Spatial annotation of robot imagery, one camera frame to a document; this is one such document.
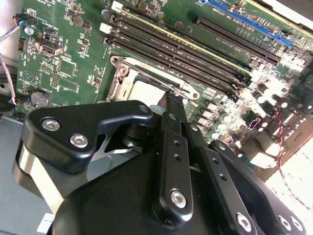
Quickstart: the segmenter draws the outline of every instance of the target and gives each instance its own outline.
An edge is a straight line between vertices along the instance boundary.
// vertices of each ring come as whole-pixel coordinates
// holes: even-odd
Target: white cable
[[[9,31],[7,31],[5,34],[3,34],[1,37],[0,37],[0,43],[3,42],[6,38],[10,37],[13,33],[15,33],[20,27],[18,27],[17,25],[14,26],[13,28],[11,28]],[[4,59],[3,59],[3,56],[1,55],[0,53],[0,64],[4,70],[4,73],[6,75],[6,78],[8,79],[8,82],[9,82],[9,85],[10,85],[10,90],[11,90],[11,96],[12,96],[12,102],[14,105],[16,105],[16,101],[15,101],[15,98],[16,98],[16,95],[15,95],[15,91],[14,91],[14,85],[13,85],[13,81],[12,81],[12,78],[11,78],[11,74],[10,74],[10,71],[9,69],[7,68],[7,66],[5,65],[5,62],[4,62]]]
[[[11,74],[10,74],[9,69],[7,68],[7,66],[4,63],[4,59],[3,59],[3,56],[1,55],[1,53],[0,53],[0,64],[1,64],[1,66],[3,68],[3,70],[4,70],[6,78],[8,79],[8,82],[10,84],[12,102],[13,102],[14,105],[16,105],[16,102],[15,102],[16,95],[15,95],[15,91],[14,91],[14,85],[13,85],[13,81],[12,81],[12,78],[11,78]]]
[[[9,31],[7,31],[5,34],[3,34],[0,37],[0,43],[3,42],[7,37],[10,37],[13,33],[15,33],[20,27],[17,25],[11,28]]]

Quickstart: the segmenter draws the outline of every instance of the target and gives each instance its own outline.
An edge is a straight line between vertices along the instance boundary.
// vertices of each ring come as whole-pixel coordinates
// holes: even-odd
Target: red wire
[[[313,211],[313,207],[308,207],[307,205],[305,205],[304,202],[301,201],[301,199],[299,197],[297,197],[293,191],[291,190],[291,188],[288,186],[287,182],[286,182],[286,177],[282,171],[282,155],[283,155],[283,150],[282,150],[282,145],[283,145],[283,141],[284,141],[284,137],[283,137],[283,130],[284,130],[284,125],[282,120],[279,118],[279,112],[276,112],[276,118],[278,120],[278,125],[279,125],[279,137],[280,137],[280,141],[279,141],[279,154],[278,154],[278,170],[280,175],[283,178],[284,184],[287,187],[288,191],[290,192],[290,194],[294,197],[295,200],[297,200],[302,206],[304,206],[307,210]]]

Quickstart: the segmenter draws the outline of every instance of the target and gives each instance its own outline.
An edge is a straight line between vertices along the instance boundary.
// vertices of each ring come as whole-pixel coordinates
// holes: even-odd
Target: motherboard
[[[252,0],[24,0],[17,113],[184,99],[207,142],[253,168],[277,156],[312,106],[313,35]],[[284,132],[279,133],[275,114]]]

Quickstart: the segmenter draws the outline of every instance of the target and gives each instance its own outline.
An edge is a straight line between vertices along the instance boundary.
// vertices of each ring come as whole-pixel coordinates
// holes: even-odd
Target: white connector
[[[123,4],[117,1],[113,1],[111,9],[116,12],[121,12],[120,9],[123,8]]]
[[[100,30],[101,32],[104,32],[104,33],[109,34],[109,33],[111,32],[111,29],[112,29],[112,26],[110,26],[110,25],[107,25],[107,24],[105,24],[105,23],[101,23],[101,24],[100,24],[99,30]]]

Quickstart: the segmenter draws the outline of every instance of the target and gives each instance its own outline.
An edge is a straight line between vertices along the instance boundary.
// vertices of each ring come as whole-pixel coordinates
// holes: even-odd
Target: green circuit board
[[[21,38],[27,40],[27,48],[20,54],[17,92],[30,95],[38,89],[46,91],[51,95],[51,106],[55,107],[96,103],[106,100],[109,92],[115,73],[115,67],[110,63],[112,55],[134,57],[157,66],[154,61],[146,60],[135,52],[98,42],[98,35],[104,34],[99,30],[100,24],[107,23],[101,12],[111,11],[112,2],[113,0],[24,0],[23,12],[36,17],[38,23],[32,26],[34,34],[31,36],[21,30]],[[188,40],[197,40],[209,45],[214,50],[240,61],[242,65],[251,66],[251,56],[195,26],[198,15],[282,57],[278,66],[265,66],[261,62],[252,66],[254,70],[261,70],[261,75],[250,85],[251,90],[259,83],[278,81],[287,90],[293,88],[295,92],[300,92],[296,89],[299,78],[308,75],[309,69],[305,66],[313,60],[312,39],[248,3],[245,4],[244,12],[247,17],[262,22],[279,33],[283,31],[290,33],[289,39],[294,42],[294,46],[288,53],[285,53],[288,50],[287,46],[265,37],[261,32],[210,4],[202,5],[195,0],[120,0],[119,2],[135,15],[140,11],[139,5],[144,2],[146,9],[141,12],[140,17],[148,17],[154,21],[154,24],[168,28]],[[224,1],[225,4],[234,4],[238,7],[239,2],[241,4],[243,1]],[[177,27],[178,25],[184,25],[188,30],[184,31]],[[57,32],[57,37],[52,40],[52,43],[63,48],[61,54],[47,56],[36,48],[36,42],[41,40],[48,29]],[[223,110],[229,112],[233,121],[220,133],[221,135],[227,136],[230,131],[236,132],[243,124],[240,117],[256,105],[255,100],[244,97],[234,103],[226,95],[193,79],[189,82],[199,92],[200,97],[195,100],[199,105],[198,108],[187,103],[185,107],[187,117],[190,121],[196,121],[200,108],[207,100],[217,104],[222,102]],[[19,105],[17,112],[27,114],[34,109],[35,107],[28,101]],[[254,131],[245,130],[245,132],[248,134],[247,138],[249,135],[255,135]],[[210,139],[207,131],[203,134]]]

